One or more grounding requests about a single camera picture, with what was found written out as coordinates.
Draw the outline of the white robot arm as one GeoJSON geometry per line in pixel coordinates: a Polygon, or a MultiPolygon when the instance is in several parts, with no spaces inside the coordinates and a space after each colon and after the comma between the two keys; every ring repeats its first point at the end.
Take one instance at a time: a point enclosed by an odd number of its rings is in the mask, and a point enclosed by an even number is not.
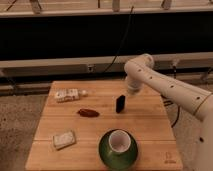
{"type": "Polygon", "coordinates": [[[143,83],[169,98],[202,122],[194,171],[213,171],[213,92],[153,70],[154,59],[142,54],[124,65],[127,91],[135,94],[143,83]]]}

